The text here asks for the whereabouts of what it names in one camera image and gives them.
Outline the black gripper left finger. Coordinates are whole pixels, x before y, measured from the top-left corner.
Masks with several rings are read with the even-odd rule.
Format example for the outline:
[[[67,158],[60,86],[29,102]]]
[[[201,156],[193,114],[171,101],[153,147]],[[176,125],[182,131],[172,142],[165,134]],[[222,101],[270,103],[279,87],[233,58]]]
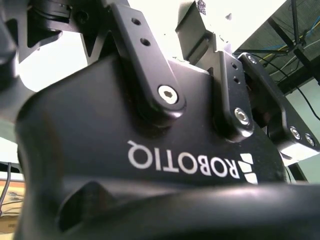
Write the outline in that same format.
[[[149,25],[126,0],[3,0],[0,3],[0,116],[14,122],[31,95],[18,65],[62,33],[79,33],[86,59],[94,63],[117,52],[135,78],[140,114],[152,123],[172,123],[186,98]]]

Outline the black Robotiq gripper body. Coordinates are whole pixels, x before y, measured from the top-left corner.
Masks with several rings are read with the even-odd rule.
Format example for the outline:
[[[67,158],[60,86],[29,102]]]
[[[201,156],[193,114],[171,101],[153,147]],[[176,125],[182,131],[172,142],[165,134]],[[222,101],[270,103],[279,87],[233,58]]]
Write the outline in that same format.
[[[214,79],[177,63],[186,111],[145,121],[116,55],[34,94],[16,121],[26,192],[17,240],[317,240],[320,187],[286,183],[258,127],[214,126]]]

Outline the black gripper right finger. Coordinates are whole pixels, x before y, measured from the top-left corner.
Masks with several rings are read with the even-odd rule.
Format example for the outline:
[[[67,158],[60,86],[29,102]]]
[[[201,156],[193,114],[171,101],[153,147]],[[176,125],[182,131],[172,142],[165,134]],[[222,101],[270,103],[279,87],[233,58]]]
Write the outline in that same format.
[[[231,142],[241,142],[256,128],[284,159],[295,162],[320,153],[320,142],[284,96],[262,64],[250,53],[232,54],[229,43],[210,35],[209,71],[217,96],[214,122]]]

